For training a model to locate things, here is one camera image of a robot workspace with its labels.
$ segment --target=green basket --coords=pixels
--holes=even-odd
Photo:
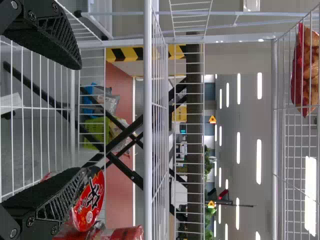
[[[84,121],[86,124],[84,125],[85,129],[88,130],[88,132],[94,134],[93,136],[99,140],[100,142],[104,142],[104,127],[106,127],[105,130],[105,143],[109,143],[109,118],[107,117],[97,117],[92,118]],[[98,150],[86,137],[84,137],[84,148],[86,149],[92,149],[92,150]]]

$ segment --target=white ceiling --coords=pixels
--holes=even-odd
[[[229,107],[226,107],[226,84],[229,83]],[[222,89],[222,109],[220,105]],[[254,240],[256,231],[262,240],[272,239],[272,148],[271,148],[271,81],[270,74],[262,75],[262,99],[257,98],[257,73],[241,75],[241,103],[237,104],[237,75],[219,75],[216,80],[216,111],[218,136],[222,126],[222,145],[215,143],[218,168],[222,168],[222,186],[228,179],[230,198],[240,204],[239,230],[236,229],[236,208],[221,211],[221,224],[217,223],[217,238],[225,239],[225,223],[230,240]],[[236,162],[237,132],[240,132],[240,164]],[[257,139],[262,141],[261,185],[256,182]]]

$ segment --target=red packaging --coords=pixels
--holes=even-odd
[[[95,224],[104,201],[104,173],[96,166],[90,170],[80,187],[80,197],[71,209],[70,220],[67,223],[79,232],[87,232]]]
[[[310,89],[310,72],[311,72],[311,89]],[[302,23],[298,26],[298,34],[296,36],[295,50],[292,62],[291,77],[291,101],[299,112],[301,106],[316,105],[319,100],[318,84],[319,84],[319,34],[304,27]],[[305,118],[315,107],[302,108],[302,115]]]
[[[139,225],[117,229],[105,229],[90,240],[144,240],[144,228]]]
[[[74,228],[64,225],[53,240],[144,240],[144,229],[141,225],[106,229],[102,222],[97,222],[87,232],[76,232]]]

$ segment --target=fluorescent light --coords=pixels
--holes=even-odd
[[[257,231],[255,232],[255,240],[261,240],[260,234]]]
[[[239,198],[236,198],[235,204],[236,204],[236,207],[235,207],[235,228],[237,230],[239,230],[239,223],[240,223],[240,220],[239,220],[239,215],[240,215]]]
[[[237,98],[237,103],[240,104],[241,102],[241,74],[238,73],[236,77],[236,98]]]
[[[221,167],[219,167],[219,188],[221,188]]]
[[[228,240],[228,224],[224,225],[224,240]]]
[[[236,163],[240,164],[240,132],[236,133]]]
[[[305,157],[304,228],[316,236],[317,161]]]
[[[218,140],[218,126],[217,124],[214,125],[214,141],[216,142]]]
[[[226,107],[229,107],[229,83],[226,83]]]
[[[217,222],[214,220],[213,222],[213,236],[217,237]]]
[[[222,145],[222,126],[219,127],[219,146]]]
[[[260,139],[256,141],[256,182],[261,184],[261,158],[262,158],[262,142]]]
[[[220,89],[220,109],[222,109],[222,89]]]
[[[221,205],[218,207],[218,223],[221,224]]]
[[[262,98],[262,73],[258,72],[257,74],[257,97],[258,99]]]
[[[214,75],[213,74],[204,75],[204,82],[205,83],[213,83],[214,82]]]

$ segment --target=yellow and black hazard stripe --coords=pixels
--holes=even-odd
[[[169,45],[168,55],[169,60],[185,59],[186,46],[185,45]],[[106,61],[113,62],[135,62],[144,59],[144,47],[120,47],[120,48],[107,48]]]
[[[185,59],[186,45],[169,45],[169,60]]]

